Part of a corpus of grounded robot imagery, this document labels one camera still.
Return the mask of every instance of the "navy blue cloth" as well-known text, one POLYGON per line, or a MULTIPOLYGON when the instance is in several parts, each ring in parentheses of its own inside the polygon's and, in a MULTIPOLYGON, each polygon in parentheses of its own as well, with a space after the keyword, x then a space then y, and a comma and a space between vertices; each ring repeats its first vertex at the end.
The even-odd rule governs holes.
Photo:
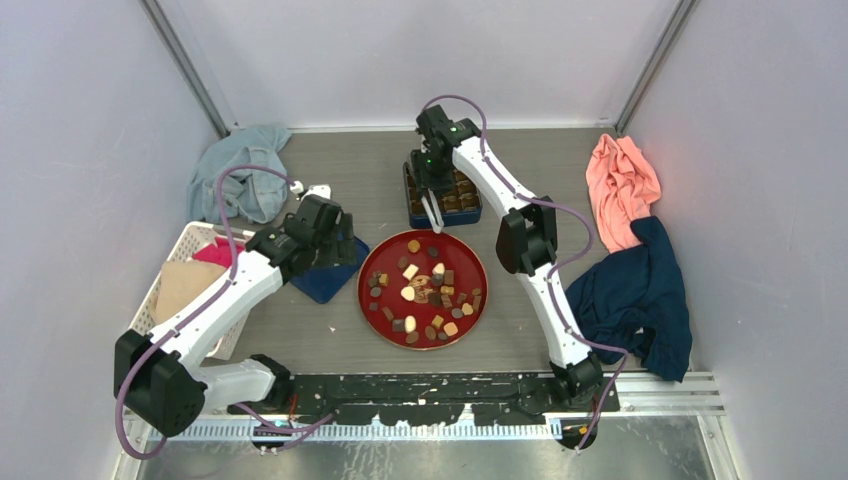
MULTIPOLYGON (((565 296, 587 339, 626 348, 648 371, 679 382, 692 350, 683 276, 657 217, 634 220, 630 229, 642 245, 610 254, 572 283, 565 296)), ((620 353, 595 353, 604 363, 621 358, 620 353)))

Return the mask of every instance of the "gray tabletop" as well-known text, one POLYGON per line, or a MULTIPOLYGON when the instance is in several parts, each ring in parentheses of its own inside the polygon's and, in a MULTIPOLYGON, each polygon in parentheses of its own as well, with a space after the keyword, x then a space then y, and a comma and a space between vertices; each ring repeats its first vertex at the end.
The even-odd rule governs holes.
MULTIPOLYGON (((591 218, 585 170, 605 132, 497 130, 490 133, 490 145, 527 188, 591 218)), ((420 144, 419 138, 412 132, 297 134, 280 157, 304 185, 330 184, 333 199, 353 214, 356 235, 373 248, 409 230, 400 169, 409 151, 420 144)), ((284 212, 295 206, 289 200, 284 212)), ((264 353, 295 373, 548 370, 547 344, 530 300, 495 256, 499 222, 485 205, 478 224, 446 229, 477 252, 489 279, 489 303, 480 322, 456 344, 425 352, 390 344, 366 324, 356 299, 356 282, 350 281, 325 305, 291 286, 261 302, 251 312, 231 361, 264 353)), ((257 229, 243 222, 234 225, 257 229)), ((587 233, 579 220, 558 214, 557 230, 560 257, 585 246, 587 233)), ((563 284, 570 284, 606 254, 596 243, 585 257, 561 270, 563 284)))

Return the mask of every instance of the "white connector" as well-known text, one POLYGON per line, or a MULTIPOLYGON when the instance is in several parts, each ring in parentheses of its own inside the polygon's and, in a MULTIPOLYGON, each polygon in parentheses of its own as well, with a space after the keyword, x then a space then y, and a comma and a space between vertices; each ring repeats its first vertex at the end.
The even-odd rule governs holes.
POLYGON ((304 190, 305 189, 303 188, 303 183, 301 183, 300 180, 296 180, 294 182, 294 185, 289 187, 289 191, 297 195, 298 198, 300 198, 300 195, 303 193, 304 190))

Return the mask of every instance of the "pink cloth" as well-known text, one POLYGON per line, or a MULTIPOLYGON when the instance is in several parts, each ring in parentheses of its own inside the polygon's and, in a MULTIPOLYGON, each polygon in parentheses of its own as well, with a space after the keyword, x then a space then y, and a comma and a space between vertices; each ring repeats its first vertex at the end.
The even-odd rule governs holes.
MULTIPOLYGON (((244 251, 244 247, 236 245, 236 253, 244 251)), ((233 256, 230 255, 230 244, 226 238, 216 237, 215 243, 206 245, 199 252, 191 256, 201 262, 216 263, 224 268, 230 268, 233 264, 233 256)))
POLYGON ((598 235, 610 252, 641 242, 630 222, 651 215, 650 205, 662 195, 656 172, 630 137, 601 135, 586 169, 592 213, 598 235))

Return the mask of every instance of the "floor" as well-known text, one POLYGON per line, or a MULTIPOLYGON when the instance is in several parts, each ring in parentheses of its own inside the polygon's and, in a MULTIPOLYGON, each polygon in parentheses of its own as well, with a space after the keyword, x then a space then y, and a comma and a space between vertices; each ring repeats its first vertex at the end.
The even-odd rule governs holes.
POLYGON ((264 457, 235 440, 172 440, 144 462, 138 478, 716 478, 695 417, 602 418, 598 441, 579 457, 553 439, 306 442, 264 457))
MULTIPOLYGON (((490 146, 537 195, 550 195, 591 218, 584 174, 605 132, 609 130, 496 130, 490 132, 490 146)), ((409 229, 401 165, 419 144, 413 132, 308 133, 294 135, 280 157, 289 174, 304 185, 329 183, 333 199, 353 214, 356 235, 373 248, 409 229)), ((286 208, 295 205, 289 201, 286 208)), ((479 224, 446 230, 477 252, 489 277, 490 303, 474 331, 460 342, 426 352, 390 344, 364 321, 355 282, 348 282, 325 305, 284 287, 253 309, 231 361, 264 353, 294 373, 548 370, 547 345, 530 300, 495 256, 499 217, 487 207, 479 224)), ((582 224, 564 214, 558 215, 557 224, 558 254, 581 250, 587 240, 582 224)), ((606 253, 596 243, 585 257, 561 270, 563 284, 606 253)), ((628 369, 638 369, 632 360, 628 363, 633 364, 628 369)))

